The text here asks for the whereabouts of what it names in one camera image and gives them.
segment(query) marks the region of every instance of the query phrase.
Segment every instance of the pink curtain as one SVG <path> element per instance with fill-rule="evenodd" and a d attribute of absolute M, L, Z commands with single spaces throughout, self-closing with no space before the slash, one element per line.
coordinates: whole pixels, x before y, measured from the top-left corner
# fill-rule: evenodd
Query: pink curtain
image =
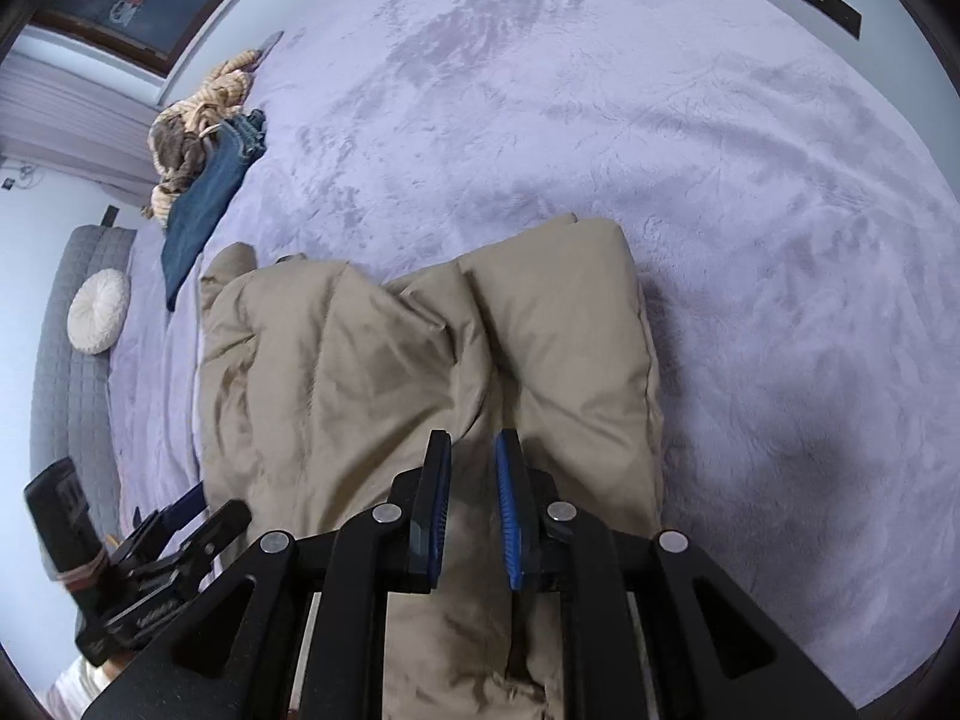
<path fill-rule="evenodd" d="M 0 65 L 0 154 L 96 181 L 117 199 L 150 202 L 157 173 L 149 105 L 12 53 Z"/>

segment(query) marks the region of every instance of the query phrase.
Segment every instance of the folded beige jacket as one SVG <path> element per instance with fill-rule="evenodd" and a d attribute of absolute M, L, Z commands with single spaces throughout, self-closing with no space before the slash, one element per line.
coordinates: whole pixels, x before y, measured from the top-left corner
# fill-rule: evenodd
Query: folded beige jacket
<path fill-rule="evenodd" d="M 250 504 L 247 543 L 338 528 L 422 463 L 431 430 L 454 440 L 440 586 L 390 600 L 384 717 L 561 716 L 558 605 L 512 620 L 493 438 L 517 428 L 608 526 L 658 528 L 656 357 L 620 228 L 569 215 L 384 286 L 345 262 L 256 269 L 236 244 L 202 300 L 206 497 Z"/>

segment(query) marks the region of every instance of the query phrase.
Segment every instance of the quilted gray cushion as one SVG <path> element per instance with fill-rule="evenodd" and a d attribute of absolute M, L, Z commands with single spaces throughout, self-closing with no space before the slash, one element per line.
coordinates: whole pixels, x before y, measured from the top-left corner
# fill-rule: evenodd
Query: quilted gray cushion
<path fill-rule="evenodd" d="M 35 477 L 64 457 L 73 458 L 100 537 L 120 535 L 120 481 L 110 435 L 109 352 L 88 355 L 71 346 L 66 317 L 74 295 L 97 271 L 126 271 L 136 231 L 78 227 L 56 270 L 40 330 L 32 401 L 30 471 Z M 43 556 L 47 573 L 54 570 Z"/>

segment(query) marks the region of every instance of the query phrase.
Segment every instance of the metal rivet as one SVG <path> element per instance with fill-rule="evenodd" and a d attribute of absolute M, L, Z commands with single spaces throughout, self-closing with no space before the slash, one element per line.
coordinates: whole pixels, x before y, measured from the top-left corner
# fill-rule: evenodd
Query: metal rivet
<path fill-rule="evenodd" d="M 680 531 L 664 531 L 661 533 L 659 542 L 664 552 L 672 552 L 675 555 L 685 552 L 686 548 L 690 546 L 689 539 Z"/>
<path fill-rule="evenodd" d="M 546 515 L 555 522 L 570 522 L 577 515 L 577 507 L 566 501 L 554 501 L 546 508 Z"/>
<path fill-rule="evenodd" d="M 277 552 L 283 552 L 290 545 L 290 536 L 281 531 L 271 531 L 260 540 L 260 549 L 268 555 L 275 555 Z"/>
<path fill-rule="evenodd" d="M 373 519 L 377 522 L 397 522 L 400 517 L 403 517 L 403 509 L 395 503 L 381 503 L 373 510 Z"/>

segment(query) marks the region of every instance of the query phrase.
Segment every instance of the wooden window frame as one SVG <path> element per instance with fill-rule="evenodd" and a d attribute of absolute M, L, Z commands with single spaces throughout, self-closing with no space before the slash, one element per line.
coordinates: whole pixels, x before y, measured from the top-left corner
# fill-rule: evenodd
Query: wooden window frame
<path fill-rule="evenodd" d="M 80 40 L 90 46 L 105 50 L 121 59 L 127 60 L 134 65 L 167 77 L 173 71 L 176 62 L 184 55 L 191 41 L 197 36 L 203 25 L 209 20 L 213 12 L 223 3 L 224 0 L 207 0 L 206 4 L 193 20 L 187 25 L 181 39 L 171 49 L 169 55 L 164 58 L 158 56 L 155 52 L 146 46 L 136 45 L 130 38 L 120 33 L 111 33 L 108 28 L 95 28 L 94 26 L 83 23 L 80 20 L 71 19 L 61 13 L 47 12 L 42 9 L 32 17 L 32 23 L 42 28 L 47 28 L 67 37 Z"/>

